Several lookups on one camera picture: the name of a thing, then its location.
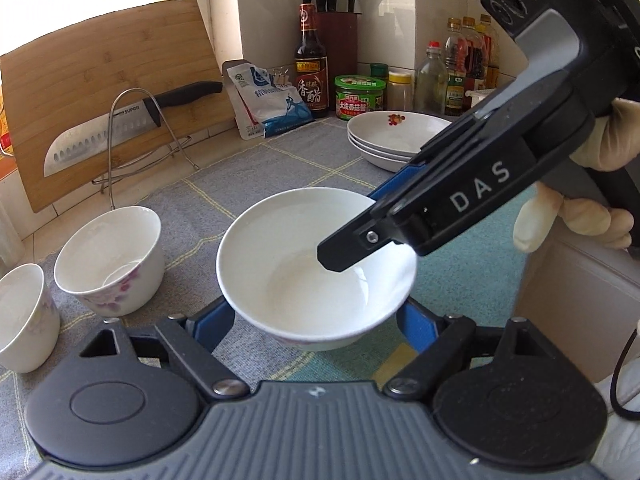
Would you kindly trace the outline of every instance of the black cable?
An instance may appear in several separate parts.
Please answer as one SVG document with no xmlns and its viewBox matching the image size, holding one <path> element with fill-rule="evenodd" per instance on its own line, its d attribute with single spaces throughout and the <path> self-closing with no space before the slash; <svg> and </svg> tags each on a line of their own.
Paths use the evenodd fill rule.
<svg viewBox="0 0 640 480">
<path fill-rule="evenodd" d="M 626 342 L 624 349 L 622 350 L 622 354 L 618 358 L 618 362 L 616 363 L 616 367 L 613 369 L 613 375 L 611 376 L 611 389 L 609 391 L 609 396 L 611 399 L 611 407 L 617 416 L 624 418 L 626 420 L 631 420 L 633 422 L 640 420 L 640 412 L 632 412 L 631 410 L 626 410 L 620 403 L 618 402 L 618 378 L 620 376 L 620 370 L 622 369 L 622 363 L 624 363 L 626 354 L 628 354 L 631 345 L 636 340 L 636 336 L 638 336 L 638 330 L 634 330 L 629 338 L 629 341 Z"/>
</svg>

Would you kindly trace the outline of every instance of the cutting board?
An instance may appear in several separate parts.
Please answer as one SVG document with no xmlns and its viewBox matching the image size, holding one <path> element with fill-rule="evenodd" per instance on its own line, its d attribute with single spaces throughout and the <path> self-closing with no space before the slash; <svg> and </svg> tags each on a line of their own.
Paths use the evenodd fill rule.
<svg viewBox="0 0 640 480">
<path fill-rule="evenodd" d="M 70 25 L 0 57 L 0 70 L 15 160 L 34 212 L 107 171 L 103 152 L 45 178 L 44 159 L 59 134 L 108 113 L 128 88 L 159 94 L 222 81 L 196 0 L 156 2 Z M 118 105 L 143 97 L 132 92 Z M 178 138 L 234 119 L 226 92 L 163 111 Z M 170 141 L 163 124 L 116 146 L 113 163 Z"/>
</svg>

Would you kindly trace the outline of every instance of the checkered tablecloth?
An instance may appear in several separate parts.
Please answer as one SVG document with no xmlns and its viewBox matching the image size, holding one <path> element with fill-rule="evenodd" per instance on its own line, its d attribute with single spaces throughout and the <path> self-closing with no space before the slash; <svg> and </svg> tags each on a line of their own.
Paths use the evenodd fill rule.
<svg viewBox="0 0 640 480">
<path fill-rule="evenodd" d="M 139 326 L 174 312 L 194 314 L 215 300 L 220 295 L 215 273 L 220 240 L 231 222 L 259 200 L 305 186 L 339 187 L 369 194 L 390 176 L 359 156 L 346 138 L 345 122 L 327 118 L 272 137 L 152 193 L 140 205 L 153 209 L 161 218 L 166 271 L 156 295 L 145 307 L 125 317 L 124 323 Z M 506 319 L 524 266 L 524 256 L 511 245 L 511 225 L 525 198 L 515 200 L 448 244 L 446 251 L 430 255 L 428 271 L 421 262 L 415 297 L 429 298 L 428 307 L 440 314 L 460 312 L 490 324 L 496 318 Z M 487 249 L 497 255 L 489 265 L 482 261 Z M 30 374 L 14 374 L 0 368 L 1 480 L 22 478 L 39 463 L 23 417 L 25 400 L 67 351 L 99 322 L 81 303 L 56 287 L 56 257 L 51 254 L 40 263 L 62 316 L 56 349 L 41 368 Z M 373 378 L 382 383 L 415 354 L 403 341 L 392 319 L 349 347 L 302 352 L 283 348 L 237 318 L 214 355 L 252 387 L 264 379 Z"/>
</svg>

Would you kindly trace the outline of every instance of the stacked plate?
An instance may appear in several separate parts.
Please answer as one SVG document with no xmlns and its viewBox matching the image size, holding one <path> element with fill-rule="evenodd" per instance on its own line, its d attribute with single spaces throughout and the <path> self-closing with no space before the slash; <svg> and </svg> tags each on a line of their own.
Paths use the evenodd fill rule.
<svg viewBox="0 0 640 480">
<path fill-rule="evenodd" d="M 449 124 L 438 117 L 411 112 L 368 112 L 349 120 L 347 134 L 362 158 L 396 172 Z"/>
</svg>

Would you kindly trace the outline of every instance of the gloved hand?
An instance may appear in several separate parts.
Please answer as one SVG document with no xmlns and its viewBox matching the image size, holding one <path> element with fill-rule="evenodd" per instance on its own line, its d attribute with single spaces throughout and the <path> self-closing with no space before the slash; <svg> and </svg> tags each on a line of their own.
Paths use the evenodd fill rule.
<svg viewBox="0 0 640 480">
<path fill-rule="evenodd" d="M 612 113 L 597 118 L 587 141 L 578 148 L 572 161 L 584 168 L 614 171 L 640 153 L 640 104 L 618 99 Z M 607 209 L 586 198 L 568 199 L 542 182 L 536 183 L 536 195 L 527 201 L 513 226 L 513 243 L 519 250 L 535 251 L 551 230 L 556 216 L 571 231 L 593 237 L 607 247 L 625 249 L 631 245 L 634 218 L 624 209 Z"/>
</svg>

